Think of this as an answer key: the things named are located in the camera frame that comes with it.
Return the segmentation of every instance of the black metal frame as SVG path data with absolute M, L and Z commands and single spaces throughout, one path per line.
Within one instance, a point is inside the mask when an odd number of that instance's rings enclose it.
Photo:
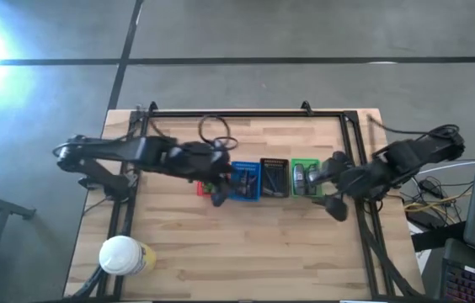
M 130 124 L 128 131 L 131 131 L 135 128 L 135 123 L 141 123 L 141 135 L 147 134 L 148 128 L 148 119 L 150 118 L 200 118 L 206 114 L 213 114 L 213 111 L 206 111 L 206 110 L 194 110 L 194 111 L 159 111 L 157 104 L 154 102 L 151 103 L 149 109 L 147 111 L 131 111 L 130 117 Z M 350 132 L 348 123 L 350 123 L 354 129 L 355 135 L 355 143 L 357 146 L 357 153 L 359 155 L 360 164 L 366 163 L 366 151 L 363 142 L 363 137 L 361 134 L 360 129 L 360 122 L 359 116 L 356 111 L 354 110 L 340 110 L 340 111 L 314 111 L 312 110 L 310 104 L 307 101 L 302 103 L 300 109 L 296 110 L 273 110 L 273 111 L 259 111 L 259 110 L 233 110 L 233 111 L 226 111 L 220 110 L 216 112 L 218 115 L 222 117 L 243 117 L 243 118 L 250 118 L 250 117 L 310 117 L 313 119 L 319 118 L 336 118 L 339 120 L 340 128 L 343 137 L 343 144 L 345 152 L 353 161 L 354 151 L 352 150 L 352 145 L 350 141 Z M 127 170 L 127 164 L 123 164 L 121 167 L 121 173 L 124 173 Z M 135 170 L 137 175 L 140 175 L 140 171 L 138 169 Z M 131 197 L 126 202 L 127 209 L 125 213 L 125 220 L 124 220 L 124 228 L 121 232 L 122 235 L 129 236 L 131 234 L 131 227 L 133 221 L 133 215 L 135 211 L 135 204 L 136 204 L 136 191 L 137 186 L 131 191 Z M 369 227 L 366 223 L 366 213 L 364 210 L 364 203 L 362 201 L 356 201 L 355 203 L 355 212 L 357 217 L 357 223 L 360 230 L 360 239 L 361 239 L 361 246 L 363 249 L 363 258 L 365 261 L 365 268 L 366 268 L 366 275 L 368 278 L 368 284 L 371 292 L 371 298 L 374 299 L 385 299 L 385 298 L 393 298 L 394 300 L 406 300 L 406 298 L 396 297 L 394 287 L 392 284 L 392 278 L 387 273 L 386 269 L 384 268 L 384 264 L 382 264 L 382 273 L 383 279 L 386 286 L 386 294 L 381 295 L 380 290 L 378 289 L 378 283 L 376 281 L 376 272 L 374 269 L 374 263 L 372 260 L 372 253 L 371 247 L 368 244 L 367 240 L 364 237 L 364 232 L 369 230 Z M 118 229 L 118 218 L 120 216 L 120 203 L 115 203 L 112 214 L 110 217 L 110 224 L 109 224 L 109 232 L 108 237 L 113 237 L 117 234 Z M 380 217 L 378 214 L 378 209 L 376 207 L 376 203 L 369 203 L 370 208 L 370 216 L 374 234 L 374 237 L 377 241 L 377 246 L 382 250 L 382 253 L 386 256 L 386 246 L 385 241 L 383 238 L 382 233 L 382 225 L 380 223 Z M 107 295 L 107 284 L 108 284 L 108 275 L 106 273 L 102 273 L 102 277 L 99 280 L 99 286 L 96 293 L 96 297 L 83 297 L 78 298 L 81 301 L 93 301 L 93 302 L 110 302 L 110 301 L 118 301 L 121 298 L 121 291 L 123 287 L 124 277 L 116 277 L 115 285 L 113 288 L 112 295 Z M 67 297 L 64 298 L 63 301 L 75 301 L 76 298 Z

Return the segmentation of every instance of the bottle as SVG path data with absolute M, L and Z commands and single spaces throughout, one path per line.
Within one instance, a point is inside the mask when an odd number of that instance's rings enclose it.
M 99 264 L 108 274 L 133 275 L 152 270 L 157 258 L 146 244 L 131 237 L 111 237 L 99 251 Z

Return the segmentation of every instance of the yellow cable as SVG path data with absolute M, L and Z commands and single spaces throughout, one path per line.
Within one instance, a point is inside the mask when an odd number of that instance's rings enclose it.
M 451 223 L 452 223 L 452 224 L 455 224 L 455 223 L 456 223 L 455 220 L 454 220 L 449 214 L 447 214 L 445 211 L 443 211 L 443 209 L 441 209 L 440 207 L 432 206 L 432 209 L 433 209 L 433 210 L 437 210 L 437 211 L 439 211 L 440 213 L 446 215 L 447 219 L 451 220 Z
M 455 197 L 449 197 L 449 198 L 445 198 L 445 199 L 441 199 L 441 200 L 437 200 L 437 201 L 423 201 L 427 204 L 425 206 L 423 206 L 422 203 L 413 202 L 412 204 L 405 205 L 404 210 L 406 210 L 407 212 L 419 212 L 419 211 L 427 210 L 427 209 L 431 208 L 432 206 L 437 206 L 437 205 L 442 205 L 442 204 L 445 204 L 445 203 L 450 203 L 454 199 L 458 199 L 458 198 L 461 198 L 461 197 L 464 197 L 464 196 L 468 196 L 470 194 L 472 194 L 472 192 L 465 193 L 465 194 L 460 194 L 460 195 L 457 195 Z M 410 209 L 411 207 L 414 207 L 414 206 L 422 206 L 422 207 L 419 207 L 419 208 L 416 208 L 416 209 Z

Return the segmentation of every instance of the plastic basket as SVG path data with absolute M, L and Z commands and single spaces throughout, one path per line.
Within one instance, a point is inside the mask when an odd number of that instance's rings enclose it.
M 211 193 L 208 193 L 204 191 L 204 184 L 202 182 L 197 182 L 196 183 L 196 195 L 202 196 L 202 197 L 209 197 L 211 196 Z
M 290 195 L 290 162 L 286 159 L 261 158 L 260 169 L 262 178 L 261 195 L 263 197 L 286 198 Z M 282 195 L 266 193 L 264 189 L 281 193 Z
M 316 164 L 317 169 L 320 169 L 320 161 L 318 159 L 291 159 L 291 170 L 290 170 L 290 176 L 291 176 L 291 195 L 293 197 L 300 197 L 294 192 L 294 183 L 293 183 L 293 176 L 294 176 L 294 167 L 296 164 L 302 164 L 305 170 L 308 169 L 309 166 L 312 164 Z M 316 186 L 316 194 L 308 194 L 306 195 L 308 197 L 321 197 L 323 196 L 322 194 L 322 185 L 319 184 Z
M 260 197 L 260 163 L 257 162 L 232 162 L 232 174 L 230 180 L 232 185 L 237 189 L 233 189 L 230 193 L 230 199 L 240 201 L 258 201 Z M 242 179 L 248 176 L 248 187 L 242 186 Z

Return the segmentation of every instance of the laptop keyboard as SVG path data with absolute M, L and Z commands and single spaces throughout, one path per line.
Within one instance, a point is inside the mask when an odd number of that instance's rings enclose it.
M 461 268 L 447 266 L 445 299 L 475 302 L 475 274 Z

